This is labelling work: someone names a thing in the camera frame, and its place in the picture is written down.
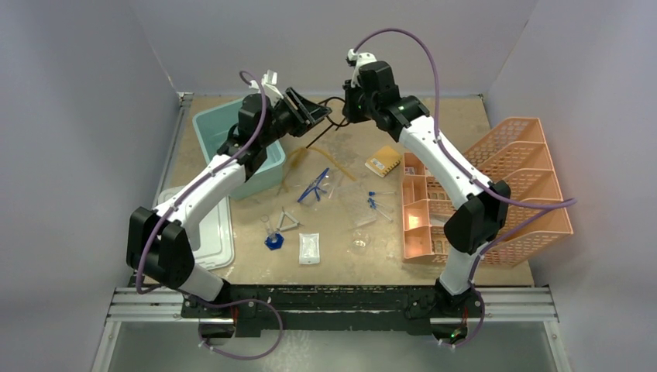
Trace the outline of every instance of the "gray wall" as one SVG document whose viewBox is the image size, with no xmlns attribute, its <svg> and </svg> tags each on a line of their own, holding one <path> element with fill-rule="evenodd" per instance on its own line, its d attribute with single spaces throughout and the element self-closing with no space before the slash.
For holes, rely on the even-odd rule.
<svg viewBox="0 0 657 372">
<path fill-rule="evenodd" d="M 541 118 L 575 236 L 532 262 L 576 370 L 655 370 L 654 0 L 541 0 L 490 89 L 491 122 Z"/>
<path fill-rule="evenodd" d="M 243 92 L 237 71 L 278 71 L 281 86 L 336 93 L 349 48 L 382 27 L 417 33 L 435 53 L 445 95 L 490 88 L 537 0 L 132 0 L 178 91 Z M 432 91 L 413 40 L 378 36 L 365 48 L 388 61 L 404 91 Z"/>
<path fill-rule="evenodd" d="M 89 370 L 177 96 L 126 0 L 2 0 L 0 35 L 0 370 Z"/>
</svg>

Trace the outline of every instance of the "table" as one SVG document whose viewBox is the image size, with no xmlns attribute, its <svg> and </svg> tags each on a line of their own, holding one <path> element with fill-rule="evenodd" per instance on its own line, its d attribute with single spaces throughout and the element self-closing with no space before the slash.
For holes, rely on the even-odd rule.
<svg viewBox="0 0 657 372">
<path fill-rule="evenodd" d="M 184 121 L 183 133 L 169 166 L 165 188 L 182 186 L 205 166 L 205 159 L 192 125 L 197 113 L 231 102 L 236 97 L 195 95 Z M 433 100 L 423 102 L 433 111 Z M 490 126 L 480 97 L 443 98 L 440 102 L 441 130 L 457 149 L 464 151 L 485 135 Z M 332 117 L 339 121 L 341 103 L 332 102 Z M 285 136 L 280 140 L 286 153 L 307 145 L 326 126 L 321 123 L 302 138 Z M 404 148 L 376 128 L 373 122 L 352 124 L 338 131 L 328 131 L 314 146 L 331 154 L 361 182 L 366 190 L 399 191 L 401 167 L 386 177 L 376 176 L 365 168 L 365 160 L 383 145 L 391 145 L 400 153 Z M 433 284 L 444 266 L 405 263 L 402 260 L 401 201 L 397 195 L 381 195 L 377 201 L 394 208 L 389 223 L 383 218 L 364 226 L 371 242 L 364 249 L 352 244 L 353 229 L 345 209 L 337 200 L 324 199 L 312 207 L 299 205 L 296 199 L 313 179 L 332 164 L 321 154 L 308 156 L 287 174 L 289 192 L 279 187 L 252 195 L 240 201 L 231 199 L 235 259 L 231 265 L 214 270 L 217 275 L 240 284 Z M 342 184 L 349 180 L 345 177 Z M 268 215 L 275 224 L 281 207 L 303 226 L 284 232 L 281 249 L 269 251 L 263 244 L 265 225 L 260 217 Z M 319 233 L 321 263 L 300 265 L 299 233 Z M 528 263 L 514 268 L 482 266 L 477 271 L 478 285 L 533 286 Z"/>
</svg>

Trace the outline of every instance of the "white packet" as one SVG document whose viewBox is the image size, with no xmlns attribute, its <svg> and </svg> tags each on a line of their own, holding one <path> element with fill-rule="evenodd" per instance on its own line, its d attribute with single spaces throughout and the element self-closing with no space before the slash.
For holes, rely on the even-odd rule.
<svg viewBox="0 0 657 372">
<path fill-rule="evenodd" d="M 319 234 L 299 234 L 299 263 L 319 264 Z"/>
</svg>

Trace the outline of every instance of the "teal plastic bin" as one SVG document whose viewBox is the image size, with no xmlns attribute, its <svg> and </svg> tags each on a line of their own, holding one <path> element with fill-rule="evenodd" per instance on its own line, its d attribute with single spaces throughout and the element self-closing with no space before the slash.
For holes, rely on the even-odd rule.
<svg viewBox="0 0 657 372">
<path fill-rule="evenodd" d="M 230 127 L 237 123 L 240 107 L 242 100 L 211 108 L 194 116 L 194 130 L 206 163 L 210 163 L 210 159 L 217 154 L 217 149 L 226 140 Z M 230 197 L 244 199 L 280 184 L 283 181 L 283 163 L 285 153 L 276 141 L 267 147 L 267 160 L 260 169 L 245 184 L 236 188 Z"/>
</svg>

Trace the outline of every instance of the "notebook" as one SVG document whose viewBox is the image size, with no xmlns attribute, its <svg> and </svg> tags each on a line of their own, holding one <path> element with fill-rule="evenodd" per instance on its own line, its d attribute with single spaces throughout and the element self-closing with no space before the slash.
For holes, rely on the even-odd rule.
<svg viewBox="0 0 657 372">
<path fill-rule="evenodd" d="M 386 177 L 401 162 L 401 155 L 390 146 L 383 146 L 365 162 L 379 177 Z"/>
</svg>

